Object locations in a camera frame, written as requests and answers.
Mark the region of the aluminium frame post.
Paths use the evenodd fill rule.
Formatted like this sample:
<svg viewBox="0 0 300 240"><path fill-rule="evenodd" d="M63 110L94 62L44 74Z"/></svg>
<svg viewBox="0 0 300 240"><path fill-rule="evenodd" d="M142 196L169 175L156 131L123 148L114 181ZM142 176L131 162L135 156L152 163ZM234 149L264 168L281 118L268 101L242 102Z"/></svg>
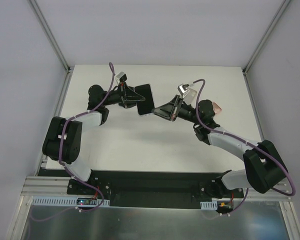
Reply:
<svg viewBox="0 0 300 240"><path fill-rule="evenodd" d="M273 31L275 30L276 26L278 25L279 21L281 20L281 18L283 17L283 15L285 14L285 12L287 11L289 5L292 3L292 0L283 0L280 5L279 8L277 9L277 11L275 12L273 18L271 19L271 21L269 22L266 30L264 31L262 37L260 38L258 44L256 45L256 48L254 49L254 51L252 52L252 55L250 56L248 62L246 63L246 65L243 67L242 72L243 75L246 76L249 72L249 70L251 69L251 67L253 66L254 62L256 61L257 57L260 55L261 50L263 49L263 47L265 46L266 42L268 41L268 39L270 38L271 34L273 33Z"/></svg>
<svg viewBox="0 0 300 240"><path fill-rule="evenodd" d="M61 63L63 69L68 74L71 71L71 66L67 62L50 26L48 21L46 20L38 2L36 0L27 0L31 10L33 11L38 23L40 24L52 50L54 51L55 55L57 56L59 62Z"/></svg>

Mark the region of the beige phone case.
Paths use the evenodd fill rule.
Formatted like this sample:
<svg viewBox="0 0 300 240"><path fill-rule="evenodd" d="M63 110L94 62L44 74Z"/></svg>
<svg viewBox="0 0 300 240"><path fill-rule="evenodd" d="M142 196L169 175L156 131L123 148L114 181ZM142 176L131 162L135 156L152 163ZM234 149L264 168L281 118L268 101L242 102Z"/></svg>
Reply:
<svg viewBox="0 0 300 240"><path fill-rule="evenodd" d="M185 88L182 90L182 99L186 105L191 105L197 96L197 91L192 88Z"/></svg>

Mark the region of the left aluminium frame post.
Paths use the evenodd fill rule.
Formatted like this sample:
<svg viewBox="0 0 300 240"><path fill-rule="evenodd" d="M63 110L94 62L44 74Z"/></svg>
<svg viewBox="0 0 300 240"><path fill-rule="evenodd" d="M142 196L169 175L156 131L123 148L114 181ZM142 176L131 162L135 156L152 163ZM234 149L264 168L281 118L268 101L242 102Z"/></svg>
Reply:
<svg viewBox="0 0 300 240"><path fill-rule="evenodd" d="M31 10L33 11L38 23L40 24L52 50L54 51L55 55L57 56L59 62L61 63L63 69L68 74L71 71L71 66L67 62L50 26L48 21L46 20L38 2L36 0L27 0Z"/></svg>

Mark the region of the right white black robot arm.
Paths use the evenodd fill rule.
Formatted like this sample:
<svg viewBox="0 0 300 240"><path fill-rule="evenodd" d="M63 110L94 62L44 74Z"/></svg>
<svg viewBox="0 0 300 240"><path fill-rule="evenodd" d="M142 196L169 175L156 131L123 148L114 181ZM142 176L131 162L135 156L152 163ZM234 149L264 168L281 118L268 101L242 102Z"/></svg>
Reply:
<svg viewBox="0 0 300 240"><path fill-rule="evenodd" d="M171 122L180 118L193 123L199 141L221 148L243 161L243 170L227 170L205 186L206 194L213 198L227 197L240 188L252 188L264 194L274 190L275 185L288 176L271 141L250 141L226 131L214 121L214 104L210 100L201 100L192 107L176 95L170 102L154 108L152 113Z"/></svg>

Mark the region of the right aluminium frame post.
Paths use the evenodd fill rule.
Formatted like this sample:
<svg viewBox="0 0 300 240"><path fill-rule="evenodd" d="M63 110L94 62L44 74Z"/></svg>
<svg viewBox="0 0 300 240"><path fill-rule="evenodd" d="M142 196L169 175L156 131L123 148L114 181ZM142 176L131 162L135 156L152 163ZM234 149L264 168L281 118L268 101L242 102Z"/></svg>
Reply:
<svg viewBox="0 0 300 240"><path fill-rule="evenodd" d="M256 61L257 57L260 55L261 50L263 49L263 47L265 46L266 42L268 41L268 39L270 38L271 34L273 33L273 31L275 30L276 26L278 25L279 21L281 20L281 18L283 17L283 15L285 14L285 12L287 11L289 5L292 3L292 0L283 0L280 5L279 8L277 9L277 11L275 12L273 18L271 19L271 21L269 22L266 30L264 31L262 37L260 38L258 44L256 45L256 48L254 49L254 51L252 52L252 55L250 56L248 62L246 63L246 65L243 67L242 72L243 75L246 76L249 72L249 70L251 69L251 67L253 66L254 62Z"/></svg>

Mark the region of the pink phone case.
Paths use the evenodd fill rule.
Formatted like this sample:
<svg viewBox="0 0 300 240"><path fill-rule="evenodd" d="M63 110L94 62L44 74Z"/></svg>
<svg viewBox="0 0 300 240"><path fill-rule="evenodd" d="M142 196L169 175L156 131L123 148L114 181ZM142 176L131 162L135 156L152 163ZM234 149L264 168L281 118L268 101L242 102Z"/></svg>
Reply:
<svg viewBox="0 0 300 240"><path fill-rule="evenodd" d="M222 112L222 108L216 102L212 102L212 108L215 115L218 115Z"/></svg>

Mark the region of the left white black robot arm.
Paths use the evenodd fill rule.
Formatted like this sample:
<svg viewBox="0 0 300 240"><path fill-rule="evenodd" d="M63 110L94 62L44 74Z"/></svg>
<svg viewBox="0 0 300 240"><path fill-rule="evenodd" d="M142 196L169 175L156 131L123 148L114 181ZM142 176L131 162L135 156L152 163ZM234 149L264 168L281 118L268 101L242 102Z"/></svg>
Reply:
<svg viewBox="0 0 300 240"><path fill-rule="evenodd" d="M52 118L42 146L43 155L58 162L77 179L80 191L92 194L96 188L95 181L90 179L92 170L80 157L82 133L107 121L109 110L106 106L118 104L131 108L146 100L146 93L141 92L140 86L130 87L125 82L108 91L97 84L91 86L86 111L69 118Z"/></svg>

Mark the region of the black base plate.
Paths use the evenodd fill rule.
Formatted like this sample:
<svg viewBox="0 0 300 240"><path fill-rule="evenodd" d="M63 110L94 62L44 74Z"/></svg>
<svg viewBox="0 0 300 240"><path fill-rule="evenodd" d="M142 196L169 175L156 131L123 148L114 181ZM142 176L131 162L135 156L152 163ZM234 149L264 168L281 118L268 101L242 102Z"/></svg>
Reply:
<svg viewBox="0 0 300 240"><path fill-rule="evenodd" d="M94 170L85 186L70 179L69 195L93 196L108 200L112 207L199 209L213 198L206 188L220 173L146 172Z"/></svg>

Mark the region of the black phone clear case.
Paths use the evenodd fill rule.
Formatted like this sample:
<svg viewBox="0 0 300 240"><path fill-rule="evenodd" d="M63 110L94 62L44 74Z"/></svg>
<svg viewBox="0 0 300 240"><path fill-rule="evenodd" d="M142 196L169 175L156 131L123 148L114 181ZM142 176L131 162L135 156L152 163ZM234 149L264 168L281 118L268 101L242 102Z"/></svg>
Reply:
<svg viewBox="0 0 300 240"><path fill-rule="evenodd" d="M134 90L137 94L144 97L144 100L139 101L136 104L138 114L140 116L151 115L152 110L155 108L151 85L150 84L139 85L136 86Z"/></svg>

